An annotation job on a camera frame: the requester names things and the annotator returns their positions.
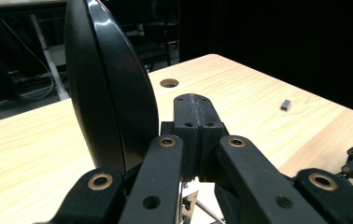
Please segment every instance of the small gray object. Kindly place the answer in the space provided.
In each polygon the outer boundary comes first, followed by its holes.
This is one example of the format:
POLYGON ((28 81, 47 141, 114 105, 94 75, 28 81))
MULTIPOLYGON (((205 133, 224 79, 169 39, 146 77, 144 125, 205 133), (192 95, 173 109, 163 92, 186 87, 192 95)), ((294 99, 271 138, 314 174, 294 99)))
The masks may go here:
POLYGON ((285 100, 281 105, 281 110, 288 111, 290 109, 290 100, 285 100))

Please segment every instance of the black curved object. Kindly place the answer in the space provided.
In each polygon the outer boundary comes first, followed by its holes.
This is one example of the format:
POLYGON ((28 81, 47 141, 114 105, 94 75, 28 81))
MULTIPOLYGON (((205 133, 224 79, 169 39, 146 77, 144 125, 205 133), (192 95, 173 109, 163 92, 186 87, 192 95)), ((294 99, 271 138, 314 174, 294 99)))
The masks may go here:
POLYGON ((159 134, 148 74, 99 1, 68 1, 64 36, 70 95, 95 166, 124 173, 159 134))

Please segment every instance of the metal rod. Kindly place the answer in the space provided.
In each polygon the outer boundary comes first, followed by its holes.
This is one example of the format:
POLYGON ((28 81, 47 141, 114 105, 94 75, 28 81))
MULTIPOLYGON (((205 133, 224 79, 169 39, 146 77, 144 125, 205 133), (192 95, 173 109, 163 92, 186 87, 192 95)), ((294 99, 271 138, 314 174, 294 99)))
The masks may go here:
POLYGON ((209 216, 211 216, 212 218, 214 218, 218 223, 220 224, 225 224, 224 221, 222 221, 219 217, 217 217, 217 215, 215 215, 213 212, 211 212, 211 210, 209 210, 205 205, 203 205, 200 201, 196 201, 196 205, 201 208, 204 212, 206 212, 209 216))

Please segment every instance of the wood grain surface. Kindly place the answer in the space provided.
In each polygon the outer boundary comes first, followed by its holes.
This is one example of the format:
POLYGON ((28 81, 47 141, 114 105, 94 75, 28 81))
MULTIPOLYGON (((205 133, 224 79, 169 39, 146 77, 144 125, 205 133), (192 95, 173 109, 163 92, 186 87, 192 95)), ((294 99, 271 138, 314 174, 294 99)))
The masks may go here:
MULTIPOLYGON (((173 120, 175 97, 201 94, 230 134, 249 138, 285 175, 309 167, 339 172, 353 146, 352 110, 218 55, 149 77, 161 121, 173 120), (167 78, 178 85, 163 87, 167 78), (286 99, 289 111, 280 109, 286 99)), ((65 194, 93 168, 70 100, 0 120, 0 223, 50 220, 65 194)), ((221 216, 212 188, 202 184, 199 200, 221 216)), ((192 223, 213 221, 197 207, 194 214, 192 223)))

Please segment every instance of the wooden table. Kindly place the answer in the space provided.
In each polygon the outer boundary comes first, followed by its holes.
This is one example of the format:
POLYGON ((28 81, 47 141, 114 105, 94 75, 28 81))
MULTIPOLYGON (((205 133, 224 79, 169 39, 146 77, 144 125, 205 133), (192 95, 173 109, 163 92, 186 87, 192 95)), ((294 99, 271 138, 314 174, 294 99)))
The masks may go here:
MULTIPOLYGON (((178 95, 204 95, 230 134, 249 138, 285 175, 309 167, 336 173, 353 146, 352 110, 218 55, 149 76, 160 120, 173 119, 178 95), (162 87, 167 78, 178 85, 162 87), (280 110, 286 99, 287 112, 280 110)), ((93 168, 70 100, 0 120, 0 223, 50 220, 67 191, 93 168)), ((221 216, 212 185, 201 186, 199 199, 221 216)), ((195 209, 193 223, 212 221, 195 209)))

